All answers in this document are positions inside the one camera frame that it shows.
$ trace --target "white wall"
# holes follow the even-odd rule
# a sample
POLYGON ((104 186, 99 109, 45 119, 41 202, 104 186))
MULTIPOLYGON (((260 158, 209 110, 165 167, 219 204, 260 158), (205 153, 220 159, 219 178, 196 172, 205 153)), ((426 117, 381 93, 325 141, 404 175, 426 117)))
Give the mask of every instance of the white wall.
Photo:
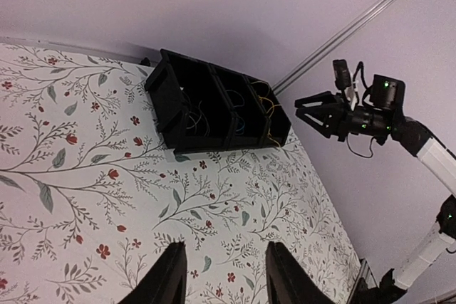
POLYGON ((166 47, 275 83, 375 0, 0 0, 0 36, 166 47))
MULTIPOLYGON (((368 83, 374 73, 405 81, 406 115, 427 125, 456 151, 456 0, 399 0, 310 70, 282 96, 294 117, 293 101, 325 90, 335 92, 332 60, 354 69, 364 61, 368 83)), ((294 127, 361 257, 377 279, 415 247, 450 193, 397 142, 374 144, 374 158, 352 155, 335 137, 327 140, 294 118, 294 127)), ((351 146, 368 153, 367 137, 351 146)), ((402 303, 456 288, 456 257, 443 255, 402 303)))

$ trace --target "black crate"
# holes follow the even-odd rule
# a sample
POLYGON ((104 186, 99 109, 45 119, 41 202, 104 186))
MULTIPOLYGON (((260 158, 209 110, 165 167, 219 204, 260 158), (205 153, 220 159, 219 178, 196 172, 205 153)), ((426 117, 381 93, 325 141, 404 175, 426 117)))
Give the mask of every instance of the black crate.
POLYGON ((266 116, 271 120, 263 147, 284 146, 291 128, 290 119, 286 116, 284 109, 267 82, 251 76, 247 76, 247 80, 254 93, 256 93, 256 98, 260 105, 264 108, 266 116))
POLYGON ((167 147, 175 148, 175 154, 228 150, 237 116, 209 65, 171 51, 160 52, 162 60, 145 89, 167 147))
POLYGON ((222 85, 231 109, 238 116, 237 126, 229 144, 230 150, 259 148, 269 131, 270 120, 245 75, 211 65, 212 72, 222 85))

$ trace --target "table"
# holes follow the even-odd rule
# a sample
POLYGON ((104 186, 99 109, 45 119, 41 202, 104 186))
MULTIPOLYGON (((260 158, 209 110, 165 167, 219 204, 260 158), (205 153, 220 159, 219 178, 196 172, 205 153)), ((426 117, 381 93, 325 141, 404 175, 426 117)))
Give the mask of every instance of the table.
POLYGON ((296 135, 176 158, 151 70, 0 46, 0 303, 116 303, 171 241, 187 246, 188 303, 266 303, 270 240, 346 302, 360 264, 296 135))

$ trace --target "wire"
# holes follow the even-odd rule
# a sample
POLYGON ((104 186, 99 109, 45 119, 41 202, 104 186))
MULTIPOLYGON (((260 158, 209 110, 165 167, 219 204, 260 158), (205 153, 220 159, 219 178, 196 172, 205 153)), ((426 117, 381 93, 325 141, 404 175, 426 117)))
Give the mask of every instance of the wire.
POLYGON ((277 147, 281 147, 280 143, 272 137, 271 128, 269 128, 269 131, 268 131, 268 139, 271 140, 272 142, 275 142, 277 144, 277 147))
POLYGON ((232 90, 232 89, 228 89, 228 90, 227 90, 227 93, 228 93, 228 92, 232 92, 232 93, 234 93, 234 94, 237 94, 237 95, 241 98, 241 100, 242 100, 242 105, 235 105, 235 104, 233 104, 233 107, 234 107, 234 108, 237 108, 237 107, 244 107, 244 106, 245 106, 245 99, 244 99, 244 97, 243 97, 241 94, 239 94, 237 91, 232 90))
POLYGON ((360 62, 360 63, 358 63, 358 66, 361 69, 361 81, 363 81, 363 86, 365 89, 368 89, 368 84, 366 83, 366 80, 364 78, 364 63, 360 62))
POLYGON ((268 83, 258 80, 258 81, 255 81, 255 82, 251 82, 250 84, 254 85, 255 83, 263 83, 264 85, 267 85, 268 86, 268 93, 265 96, 269 95, 269 93, 271 92, 271 86, 268 83))
MULTIPOLYGON (((269 118, 271 118, 272 115, 274 114, 274 108, 275 108, 275 107, 281 107, 281 105, 280 105, 280 104, 277 104, 277 105, 276 105, 276 104, 274 103, 274 101, 272 101, 271 99, 268 99, 268 98, 267 98, 267 96, 268 96, 268 95, 270 94, 270 92, 271 92, 271 87, 269 86, 268 83, 266 83, 266 82, 264 82, 264 81, 258 80, 258 81, 252 82, 252 83, 250 83, 250 84, 251 84, 251 85, 254 85, 255 83, 263 83, 263 84, 265 84, 265 85, 268 86, 268 93, 266 94, 266 96, 263 97, 263 96, 258 95, 258 93, 256 93, 256 94, 258 95, 258 99, 260 100, 260 102, 261 102, 261 104, 263 105, 263 107, 264 107, 263 100, 269 101, 269 102, 272 104, 272 106, 271 106, 270 108, 268 108, 268 110, 266 111, 266 114, 268 115, 269 111, 272 110, 271 114, 269 114, 269 118)), ((268 139, 271 140, 272 142, 275 142, 275 143, 277 144, 277 147, 281 147, 280 143, 272 137, 271 128, 269 128, 267 137, 268 137, 268 139)))
POLYGON ((357 153, 357 152, 355 152, 355 151, 353 151, 353 150, 351 149, 350 142, 348 142, 348 136, 349 136, 349 135, 350 135, 350 134, 347 135, 347 146, 348 146, 348 149, 350 150, 351 153, 357 155, 358 157, 362 157, 362 158, 366 158, 366 159, 370 159, 370 158, 373 157, 372 143, 373 143, 373 140, 375 139, 375 137, 372 137, 372 138, 370 139, 370 144, 369 144, 370 156, 365 156, 365 155, 360 154, 360 153, 357 153))

